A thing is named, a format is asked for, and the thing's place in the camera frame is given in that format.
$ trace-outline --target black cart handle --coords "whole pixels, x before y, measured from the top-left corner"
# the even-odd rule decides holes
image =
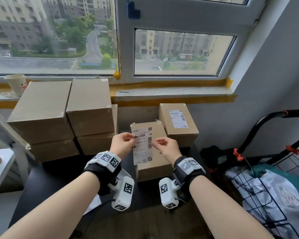
[[[287,113],[283,118],[291,118],[291,117],[299,117],[299,109],[298,110],[285,110]]]
[[[282,118],[293,118],[293,117],[299,117],[299,110],[285,110],[281,112],[273,112],[268,114],[267,116],[264,116],[261,118],[251,129],[250,133],[246,137],[245,141],[243,144],[237,149],[238,154],[242,154],[247,146],[251,143],[251,141],[254,139],[256,136],[259,128],[265,124],[267,121],[271,120],[272,118],[275,117],[282,117]]]

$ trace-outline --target cup with face drawing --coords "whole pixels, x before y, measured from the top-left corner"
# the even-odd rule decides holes
[[[25,76],[22,74],[13,74],[5,76],[4,79],[11,86],[14,93],[17,96],[22,96],[24,90],[27,88],[27,82]]]

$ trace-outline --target window frame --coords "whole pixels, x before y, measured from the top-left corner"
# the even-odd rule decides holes
[[[248,0],[246,5],[209,0],[115,0],[120,62],[124,83],[158,80],[221,80],[228,78],[248,33],[259,18],[266,0]],[[126,2],[133,1],[141,11],[139,20],[128,19]],[[232,35],[233,42],[223,59],[217,76],[135,75],[136,29]]]

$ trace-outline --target white car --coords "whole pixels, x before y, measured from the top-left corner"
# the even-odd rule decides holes
[[[12,57],[12,54],[11,53],[5,53],[5,54],[2,54],[2,56],[4,56],[4,57]]]

